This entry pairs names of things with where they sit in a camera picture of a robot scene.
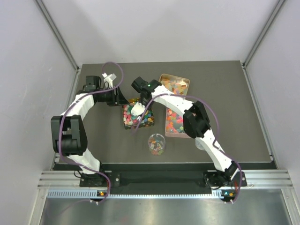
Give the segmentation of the gold tin of star candies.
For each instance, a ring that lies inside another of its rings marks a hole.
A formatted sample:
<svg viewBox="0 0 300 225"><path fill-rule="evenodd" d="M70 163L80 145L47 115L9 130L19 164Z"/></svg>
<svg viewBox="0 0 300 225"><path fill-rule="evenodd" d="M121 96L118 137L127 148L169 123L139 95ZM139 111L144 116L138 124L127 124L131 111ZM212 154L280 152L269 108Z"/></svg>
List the gold tin of star candies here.
<svg viewBox="0 0 300 225"><path fill-rule="evenodd" d="M122 106L123 125L126 130L136 128L139 120L141 120L139 128L154 126L154 114L151 109L147 110L143 119L141 119L141 116L131 114L132 108L138 101L138 98L132 98L128 101L129 104Z"/></svg>

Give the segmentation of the gold tin of pastel gummies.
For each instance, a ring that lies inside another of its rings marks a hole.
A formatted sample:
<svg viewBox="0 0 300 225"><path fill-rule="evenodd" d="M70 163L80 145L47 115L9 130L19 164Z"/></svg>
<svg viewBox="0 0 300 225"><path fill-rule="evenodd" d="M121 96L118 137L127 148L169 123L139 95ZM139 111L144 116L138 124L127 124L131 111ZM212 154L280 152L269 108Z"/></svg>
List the gold tin of pastel gummies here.
<svg viewBox="0 0 300 225"><path fill-rule="evenodd" d="M169 91L177 95L187 95L190 80L179 76L162 74L159 82Z"/></svg>

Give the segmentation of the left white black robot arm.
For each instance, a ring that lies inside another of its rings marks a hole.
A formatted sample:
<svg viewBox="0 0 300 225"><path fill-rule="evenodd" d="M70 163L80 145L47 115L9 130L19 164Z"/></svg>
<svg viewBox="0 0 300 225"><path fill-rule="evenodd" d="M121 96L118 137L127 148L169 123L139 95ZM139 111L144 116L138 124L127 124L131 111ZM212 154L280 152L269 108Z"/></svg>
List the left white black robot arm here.
<svg viewBox="0 0 300 225"><path fill-rule="evenodd" d="M66 163L81 168L80 178L90 186L110 185L108 176L102 170L101 162L88 149L88 138L83 119L96 103L108 106L128 104L119 87L113 81L115 74L87 76L86 84L78 91L69 108L60 116L51 118L53 150Z"/></svg>

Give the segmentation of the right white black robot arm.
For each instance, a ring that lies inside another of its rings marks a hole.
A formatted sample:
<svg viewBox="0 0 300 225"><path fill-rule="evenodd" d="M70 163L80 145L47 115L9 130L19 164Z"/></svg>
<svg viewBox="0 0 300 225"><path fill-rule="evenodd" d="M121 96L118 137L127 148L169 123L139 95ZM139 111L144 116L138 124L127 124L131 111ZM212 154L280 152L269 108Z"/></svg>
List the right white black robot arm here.
<svg viewBox="0 0 300 225"><path fill-rule="evenodd" d="M213 161L223 185L231 185L236 180L239 166L232 160L217 141L217 136L211 129L210 119L206 109L211 109L200 99L189 101L189 96L173 94L159 81L147 82L141 77L136 78L131 86L140 94L140 100L134 105L131 114L138 118L140 126L148 108L154 103L160 103L173 110L183 119L185 133L199 143Z"/></svg>

